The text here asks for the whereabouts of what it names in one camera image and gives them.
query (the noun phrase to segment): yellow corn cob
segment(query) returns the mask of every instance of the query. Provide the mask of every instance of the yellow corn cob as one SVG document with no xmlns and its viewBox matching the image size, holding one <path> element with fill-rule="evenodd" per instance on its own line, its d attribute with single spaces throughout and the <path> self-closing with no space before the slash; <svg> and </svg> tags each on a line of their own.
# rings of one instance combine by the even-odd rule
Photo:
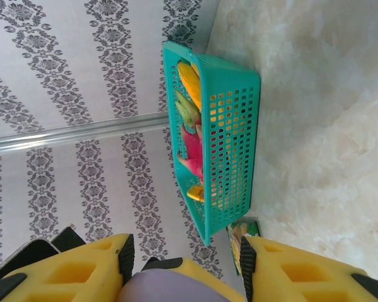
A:
<svg viewBox="0 0 378 302">
<path fill-rule="evenodd" d="M 200 79 L 198 78 L 198 75 L 190 65 L 183 62 L 178 63 L 178 72 L 190 98 L 197 108 L 202 110 L 202 93 L 200 90 Z"/>
</svg>

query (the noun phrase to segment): metal rod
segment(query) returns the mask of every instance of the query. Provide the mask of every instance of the metal rod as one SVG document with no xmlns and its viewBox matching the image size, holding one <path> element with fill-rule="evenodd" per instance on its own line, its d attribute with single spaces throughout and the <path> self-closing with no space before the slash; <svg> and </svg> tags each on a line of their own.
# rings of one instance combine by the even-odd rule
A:
<svg viewBox="0 0 378 302">
<path fill-rule="evenodd" d="M 33 148 L 41 145 L 97 139 L 123 135 L 136 131 L 148 131 L 168 126 L 168 113 L 152 113 L 117 120 L 101 121 L 87 125 L 44 130 L 35 133 L 0 138 L 0 152 Z"/>
</svg>

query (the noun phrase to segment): wallpaper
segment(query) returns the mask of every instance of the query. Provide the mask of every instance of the wallpaper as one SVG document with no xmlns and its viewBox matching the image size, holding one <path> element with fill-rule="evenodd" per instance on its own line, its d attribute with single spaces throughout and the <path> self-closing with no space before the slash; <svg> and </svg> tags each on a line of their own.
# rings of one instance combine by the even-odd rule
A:
<svg viewBox="0 0 378 302">
<path fill-rule="evenodd" d="M 261 74 L 264 236 L 378 279 L 378 1 L 223 0 L 209 52 Z"/>
<path fill-rule="evenodd" d="M 169 129 L 0 154 L 0 264 L 70 223 L 87 242 L 132 233 L 135 269 L 189 257 L 239 292 L 225 230 L 206 247 L 176 183 Z"/>
<path fill-rule="evenodd" d="M 218 0 L 0 0 L 0 137 L 166 111 L 162 42 L 204 52 Z"/>
</svg>

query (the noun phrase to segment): yellow foam block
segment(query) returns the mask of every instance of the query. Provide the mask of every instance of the yellow foam block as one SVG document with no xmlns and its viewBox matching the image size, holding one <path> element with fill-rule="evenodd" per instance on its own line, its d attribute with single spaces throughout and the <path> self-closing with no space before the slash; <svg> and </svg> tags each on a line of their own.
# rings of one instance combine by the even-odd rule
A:
<svg viewBox="0 0 378 302">
<path fill-rule="evenodd" d="M 27 278 L 3 302 L 114 302 L 123 284 L 118 255 L 128 238 L 104 238 L 11 272 Z"/>
<path fill-rule="evenodd" d="M 374 302 L 351 274 L 361 269 L 262 237 L 246 237 L 256 251 L 257 302 Z"/>
</svg>

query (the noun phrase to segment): black rubber pad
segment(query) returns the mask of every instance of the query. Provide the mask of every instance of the black rubber pad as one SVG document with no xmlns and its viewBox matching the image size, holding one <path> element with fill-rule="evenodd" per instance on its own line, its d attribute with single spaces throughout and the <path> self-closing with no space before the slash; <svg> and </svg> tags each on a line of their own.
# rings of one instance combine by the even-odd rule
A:
<svg viewBox="0 0 378 302">
<path fill-rule="evenodd" d="M 256 251 L 247 241 L 246 237 L 242 237 L 241 239 L 241 254 L 239 263 L 241 264 L 242 278 L 244 279 L 246 299 L 248 300 L 248 302 L 252 302 L 252 275 L 255 272 L 256 267 Z"/>
<path fill-rule="evenodd" d="M 26 274 L 18 273 L 4 279 L 0 279 L 0 301 L 13 291 L 26 279 Z"/>
<path fill-rule="evenodd" d="M 182 258 L 174 258 L 167 260 L 152 260 L 150 259 L 141 271 L 146 271 L 148 269 L 176 269 L 183 263 Z"/>
<path fill-rule="evenodd" d="M 125 245 L 119 252 L 119 273 L 123 276 L 123 285 L 127 283 L 132 277 L 134 266 L 134 238 L 130 234 Z"/>
<path fill-rule="evenodd" d="M 50 242 L 44 239 L 33 240 L 0 268 L 0 279 L 16 269 L 20 269 L 21 267 L 28 266 L 57 254 L 58 252 Z"/>
<path fill-rule="evenodd" d="M 365 288 L 372 296 L 378 299 L 378 280 L 372 279 L 361 274 L 352 274 L 354 280 Z"/>
<path fill-rule="evenodd" d="M 61 252 L 80 247 L 86 242 L 71 228 L 65 228 L 52 240 L 52 244 Z"/>
</svg>

